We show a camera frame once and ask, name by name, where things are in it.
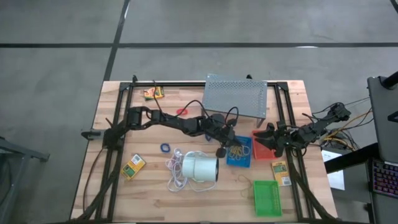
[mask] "green tray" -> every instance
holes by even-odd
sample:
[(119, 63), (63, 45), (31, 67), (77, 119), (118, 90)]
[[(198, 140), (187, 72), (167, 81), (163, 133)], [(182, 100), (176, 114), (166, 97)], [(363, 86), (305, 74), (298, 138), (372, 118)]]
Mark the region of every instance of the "green tray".
[(274, 180), (255, 180), (254, 207), (258, 217), (280, 217), (282, 206), (280, 205), (279, 185)]

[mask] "keyboard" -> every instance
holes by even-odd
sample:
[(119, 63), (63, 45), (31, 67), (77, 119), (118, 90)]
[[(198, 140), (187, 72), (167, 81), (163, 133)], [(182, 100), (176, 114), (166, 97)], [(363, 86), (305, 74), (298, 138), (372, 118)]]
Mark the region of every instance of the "keyboard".
[(398, 166), (373, 160), (373, 192), (398, 198)]

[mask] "wooden tabletop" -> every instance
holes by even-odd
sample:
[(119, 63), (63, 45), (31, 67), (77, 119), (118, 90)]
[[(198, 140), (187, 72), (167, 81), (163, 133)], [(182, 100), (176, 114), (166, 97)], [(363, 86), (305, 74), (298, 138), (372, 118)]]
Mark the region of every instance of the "wooden tabletop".
[[(105, 118), (113, 119), (119, 83), (104, 82), (93, 128), (109, 128)], [(295, 80), (287, 81), (287, 83), (289, 84), (290, 98), (297, 125), (301, 126), (309, 123), (308, 118), (302, 116), (302, 113), (311, 113), (304, 82)], [(179, 108), (183, 108), (189, 101), (201, 101), (204, 88), (165, 87), (164, 91), (165, 98), (159, 100), (162, 110), (165, 113), (176, 114), (176, 111)], [(122, 112), (124, 111), (125, 101), (126, 96), (124, 96)], [(282, 104), (287, 117), (288, 113), (283, 93)], [(151, 109), (157, 109), (155, 101), (144, 100), (143, 88), (134, 88), (131, 106), (147, 106)], [(201, 115), (200, 107), (193, 103), (188, 107), (188, 115), (182, 116), (182, 118), (199, 115)], [(276, 126), (276, 121), (278, 120), (274, 89), (269, 87), (267, 93), (267, 118), (259, 129), (264, 130), (269, 122), (274, 123)], [(238, 125), (234, 130), (237, 135), (250, 136), (253, 129), (256, 129), (256, 119), (240, 116)], [(173, 193), (167, 189), (167, 182), (171, 175), (165, 166), (165, 160), (170, 158), (171, 154), (160, 151), (160, 145), (164, 142), (169, 143), (172, 150), (178, 147), (184, 153), (188, 151), (203, 151), (209, 155), (215, 155), (215, 151), (220, 146), (219, 142), (215, 140), (206, 141), (204, 136), (192, 138), (182, 134), (179, 130), (160, 125), (152, 126), (143, 131), (128, 132), (124, 145), (122, 166), (134, 154), (139, 154), (147, 164), (131, 181), (127, 181), (123, 176), (120, 176), (113, 215), (114, 222), (297, 221), (290, 186), (280, 187), (283, 212), (281, 217), (257, 217), (254, 211), (251, 183), (244, 178), (238, 178), (238, 176), (243, 175), (250, 181), (274, 180), (271, 162), (286, 161), (285, 155), (274, 161), (257, 161), (252, 158), (251, 168), (249, 169), (227, 166), (225, 159), (220, 159), (219, 178), (217, 186), (213, 190), (194, 192), (188, 185), (183, 190)], [(102, 140), (94, 140), (90, 141), (88, 145), (71, 218), (78, 217), (83, 211), (83, 189), (90, 167), (101, 150), (101, 144)], [(90, 204), (100, 188), (106, 157), (105, 152), (106, 150), (100, 155), (91, 175), (87, 189), (86, 206)], [(326, 210), (336, 217), (336, 208), (319, 147), (309, 146), (304, 156), (304, 162), (311, 191)], [(105, 199), (105, 212), (103, 214), (106, 214), (108, 210), (107, 200), (108, 198)], [(300, 200), (303, 212), (307, 214), (305, 199), (301, 191)]]

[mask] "yellow box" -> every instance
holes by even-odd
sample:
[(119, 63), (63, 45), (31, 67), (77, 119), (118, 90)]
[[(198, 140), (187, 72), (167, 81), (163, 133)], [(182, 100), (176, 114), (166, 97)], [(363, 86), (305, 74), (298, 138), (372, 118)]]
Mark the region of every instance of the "yellow box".
[(275, 180), (278, 181), (279, 186), (292, 185), (285, 161), (273, 162), (272, 170), (274, 171), (274, 177)]
[(122, 167), (120, 170), (120, 173), (127, 179), (131, 180), (137, 173), (140, 171), (146, 162), (138, 156), (138, 154), (135, 154), (132, 159)]

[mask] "perforated metal cover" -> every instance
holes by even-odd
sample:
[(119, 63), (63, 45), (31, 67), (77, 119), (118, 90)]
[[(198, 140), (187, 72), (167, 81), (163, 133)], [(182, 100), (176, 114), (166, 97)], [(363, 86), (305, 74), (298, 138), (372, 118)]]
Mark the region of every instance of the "perforated metal cover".
[(266, 118), (267, 82), (208, 74), (203, 106), (206, 110), (224, 113), (237, 106), (239, 115)]

